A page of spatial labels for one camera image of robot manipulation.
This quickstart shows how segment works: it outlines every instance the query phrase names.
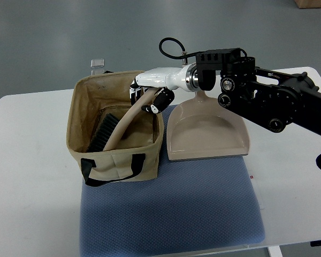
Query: brush bristles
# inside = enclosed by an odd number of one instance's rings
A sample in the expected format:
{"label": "brush bristles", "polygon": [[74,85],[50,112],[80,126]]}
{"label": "brush bristles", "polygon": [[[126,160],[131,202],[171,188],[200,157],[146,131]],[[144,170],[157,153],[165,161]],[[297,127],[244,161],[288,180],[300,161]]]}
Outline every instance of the brush bristles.
{"label": "brush bristles", "polygon": [[91,139],[87,152],[101,152],[105,148],[105,145],[118,122],[119,119],[116,116],[107,114]]}

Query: canvas basket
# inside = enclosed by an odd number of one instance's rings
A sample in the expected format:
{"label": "canvas basket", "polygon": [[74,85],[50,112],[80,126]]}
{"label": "canvas basket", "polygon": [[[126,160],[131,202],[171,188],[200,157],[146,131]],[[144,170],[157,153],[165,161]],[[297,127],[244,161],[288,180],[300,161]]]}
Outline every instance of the canvas basket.
{"label": "canvas basket", "polygon": [[141,72],[93,75],[81,79],[74,88],[66,144],[89,186],[157,177],[164,133],[161,114],[140,111],[114,150],[87,152],[98,124],[105,115],[113,114],[121,119],[131,107],[129,86]]}

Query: beige dustpan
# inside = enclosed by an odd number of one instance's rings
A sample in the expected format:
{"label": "beige dustpan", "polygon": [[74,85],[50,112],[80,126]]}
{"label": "beige dustpan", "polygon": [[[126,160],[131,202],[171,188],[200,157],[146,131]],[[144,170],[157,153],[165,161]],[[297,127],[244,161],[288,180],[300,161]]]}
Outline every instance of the beige dustpan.
{"label": "beige dustpan", "polygon": [[247,155],[250,146],[243,119],[204,91],[173,109],[166,143],[169,160]]}

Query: concrete floor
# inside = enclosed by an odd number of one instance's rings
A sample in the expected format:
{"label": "concrete floor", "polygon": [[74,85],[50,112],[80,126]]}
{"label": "concrete floor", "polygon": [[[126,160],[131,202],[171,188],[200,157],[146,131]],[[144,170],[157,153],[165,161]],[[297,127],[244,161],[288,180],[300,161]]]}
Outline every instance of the concrete floor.
{"label": "concrete floor", "polygon": [[[158,51],[167,36],[189,52],[241,47],[262,68],[311,66],[321,75],[321,9],[298,9],[294,0],[0,0],[0,98],[73,88],[94,58],[110,71],[180,66]],[[164,48],[179,53],[175,44]],[[321,256],[309,243],[281,249],[284,257]]]}

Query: blue mat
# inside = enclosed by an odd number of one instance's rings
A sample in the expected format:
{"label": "blue mat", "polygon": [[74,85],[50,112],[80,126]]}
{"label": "blue mat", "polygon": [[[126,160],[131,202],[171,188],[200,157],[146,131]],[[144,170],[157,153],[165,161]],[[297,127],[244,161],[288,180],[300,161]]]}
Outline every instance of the blue mat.
{"label": "blue mat", "polygon": [[[173,108],[163,112],[165,128]],[[241,156],[170,162],[165,144],[156,179],[83,184],[81,256],[152,256],[264,240]]]}

